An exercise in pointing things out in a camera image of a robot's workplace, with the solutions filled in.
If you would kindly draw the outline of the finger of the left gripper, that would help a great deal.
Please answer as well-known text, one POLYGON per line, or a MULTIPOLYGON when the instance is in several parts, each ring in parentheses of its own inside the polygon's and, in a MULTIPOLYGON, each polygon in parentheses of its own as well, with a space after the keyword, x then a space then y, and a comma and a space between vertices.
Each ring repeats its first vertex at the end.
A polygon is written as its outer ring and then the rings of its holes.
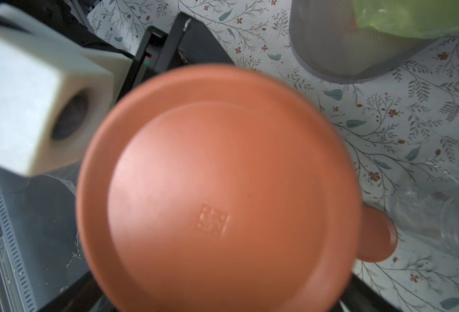
POLYGON ((133 61, 134 78, 150 78, 196 64, 234 62, 209 28, 196 18, 179 13, 169 32, 146 29, 133 61))

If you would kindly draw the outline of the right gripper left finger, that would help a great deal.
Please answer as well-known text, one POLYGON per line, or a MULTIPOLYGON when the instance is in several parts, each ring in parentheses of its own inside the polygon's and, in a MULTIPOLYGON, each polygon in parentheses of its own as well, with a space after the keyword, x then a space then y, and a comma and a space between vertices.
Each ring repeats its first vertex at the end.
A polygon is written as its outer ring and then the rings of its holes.
POLYGON ((89 271, 39 311, 116 311, 89 271))

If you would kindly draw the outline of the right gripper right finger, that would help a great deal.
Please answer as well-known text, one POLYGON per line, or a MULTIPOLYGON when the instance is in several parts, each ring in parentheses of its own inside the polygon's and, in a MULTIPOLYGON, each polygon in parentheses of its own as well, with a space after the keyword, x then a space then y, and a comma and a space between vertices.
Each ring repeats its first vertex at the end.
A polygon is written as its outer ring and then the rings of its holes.
POLYGON ((330 309, 331 312, 341 312, 343 303, 349 311, 353 312, 399 312, 392 304, 378 295, 355 274, 341 295, 339 301, 330 309))

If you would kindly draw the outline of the oatmeal jar with terracotta lid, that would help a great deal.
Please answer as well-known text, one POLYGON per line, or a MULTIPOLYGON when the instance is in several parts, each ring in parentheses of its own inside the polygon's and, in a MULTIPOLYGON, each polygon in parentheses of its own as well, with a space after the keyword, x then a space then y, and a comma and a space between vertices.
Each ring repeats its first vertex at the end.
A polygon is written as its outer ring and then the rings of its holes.
POLYGON ((388 212, 405 234, 459 259, 459 186, 403 185, 388 212))

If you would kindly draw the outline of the grey bin with green bag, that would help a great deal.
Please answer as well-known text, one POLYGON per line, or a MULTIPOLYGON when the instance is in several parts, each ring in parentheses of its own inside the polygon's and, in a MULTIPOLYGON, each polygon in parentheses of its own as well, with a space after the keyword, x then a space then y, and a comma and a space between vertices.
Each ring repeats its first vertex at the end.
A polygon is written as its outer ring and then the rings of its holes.
POLYGON ((334 83, 386 74, 437 39, 459 35, 459 1, 293 1, 298 62, 334 83))

